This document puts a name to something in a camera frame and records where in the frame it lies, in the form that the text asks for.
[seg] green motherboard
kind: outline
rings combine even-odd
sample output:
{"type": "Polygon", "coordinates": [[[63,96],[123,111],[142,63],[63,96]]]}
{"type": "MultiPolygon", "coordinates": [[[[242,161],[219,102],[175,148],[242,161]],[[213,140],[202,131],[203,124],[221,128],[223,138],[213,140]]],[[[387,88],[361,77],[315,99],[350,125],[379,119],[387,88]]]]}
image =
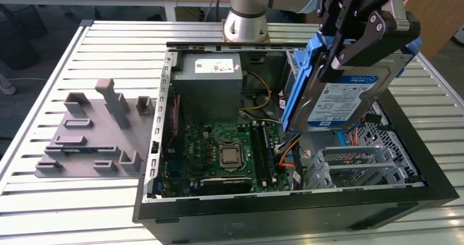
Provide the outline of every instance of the green motherboard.
{"type": "Polygon", "coordinates": [[[207,178],[250,178],[249,193],[289,190],[286,172],[277,167],[273,158],[273,146],[279,142],[277,126],[275,124],[258,126],[263,128],[266,134],[265,139],[269,144],[266,150],[270,150],[267,159],[271,163],[255,168],[258,161],[253,153],[257,151],[255,140],[250,134],[251,124],[186,125],[181,159],[166,162],[169,177],[162,181],[163,195],[194,196],[198,180],[207,178]],[[267,184],[258,178],[259,168],[271,170],[271,182],[267,184]]]}

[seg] power supply label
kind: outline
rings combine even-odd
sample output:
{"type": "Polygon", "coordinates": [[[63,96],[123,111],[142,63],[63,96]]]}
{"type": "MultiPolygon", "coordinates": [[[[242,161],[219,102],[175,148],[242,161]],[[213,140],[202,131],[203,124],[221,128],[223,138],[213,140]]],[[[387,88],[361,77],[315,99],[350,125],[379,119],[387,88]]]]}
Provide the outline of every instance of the power supply label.
{"type": "Polygon", "coordinates": [[[326,83],[307,124],[313,127],[342,124],[361,103],[359,95],[373,88],[377,80],[377,76],[341,76],[338,83],[326,83]]]}
{"type": "Polygon", "coordinates": [[[231,59],[194,60],[194,73],[233,73],[231,59]]]}

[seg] yellow cable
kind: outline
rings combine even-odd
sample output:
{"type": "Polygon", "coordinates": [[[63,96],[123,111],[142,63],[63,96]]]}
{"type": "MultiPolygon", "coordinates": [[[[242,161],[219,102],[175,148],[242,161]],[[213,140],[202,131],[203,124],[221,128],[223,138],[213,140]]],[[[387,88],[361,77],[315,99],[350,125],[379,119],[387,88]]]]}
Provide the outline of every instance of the yellow cable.
{"type": "Polygon", "coordinates": [[[249,72],[247,73],[254,76],[258,81],[262,83],[262,85],[266,87],[266,90],[267,90],[267,99],[266,101],[263,102],[263,104],[261,104],[259,106],[251,106],[251,107],[247,107],[247,108],[239,108],[239,110],[255,110],[255,109],[259,109],[259,108],[263,108],[267,104],[269,104],[269,101],[270,101],[270,89],[269,89],[269,86],[266,84],[266,82],[259,78],[258,75],[255,75],[253,72],[249,72]]]}

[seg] aluminum slotted table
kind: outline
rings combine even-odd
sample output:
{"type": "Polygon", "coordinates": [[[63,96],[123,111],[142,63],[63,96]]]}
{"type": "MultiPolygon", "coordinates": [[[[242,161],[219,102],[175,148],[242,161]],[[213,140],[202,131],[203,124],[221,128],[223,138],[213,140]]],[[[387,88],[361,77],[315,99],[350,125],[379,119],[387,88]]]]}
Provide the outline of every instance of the aluminum slotted table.
{"type": "MultiPolygon", "coordinates": [[[[98,78],[113,78],[126,98],[155,98],[166,41],[221,41],[219,23],[94,21],[69,47],[0,162],[0,244],[158,244],[131,223],[137,179],[35,178],[69,92],[101,98],[98,78]]],[[[302,42],[309,24],[269,24],[270,42],[302,42]]],[[[389,90],[445,175],[464,197],[464,102],[419,55],[389,90]]],[[[263,238],[261,244],[462,244],[464,198],[421,210],[377,230],[263,238]]]]}

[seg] ram slot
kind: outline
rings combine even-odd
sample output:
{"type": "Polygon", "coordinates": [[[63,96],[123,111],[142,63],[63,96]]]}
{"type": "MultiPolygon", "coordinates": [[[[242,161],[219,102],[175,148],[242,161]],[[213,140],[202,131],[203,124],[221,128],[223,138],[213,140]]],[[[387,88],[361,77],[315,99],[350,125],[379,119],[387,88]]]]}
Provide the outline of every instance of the ram slot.
{"type": "Polygon", "coordinates": [[[277,179],[274,178],[275,169],[274,169],[274,159],[271,157],[271,148],[270,148],[270,141],[271,140],[269,139],[265,124],[262,125],[262,134],[263,134],[263,142],[266,144],[266,158],[267,158],[269,173],[270,173],[271,183],[274,183],[277,181],[277,179]]]}
{"type": "Polygon", "coordinates": [[[265,135],[259,124],[250,124],[249,127],[253,160],[255,169],[255,182],[261,186],[267,186],[271,183],[271,175],[269,170],[267,150],[265,144],[265,135]]]}

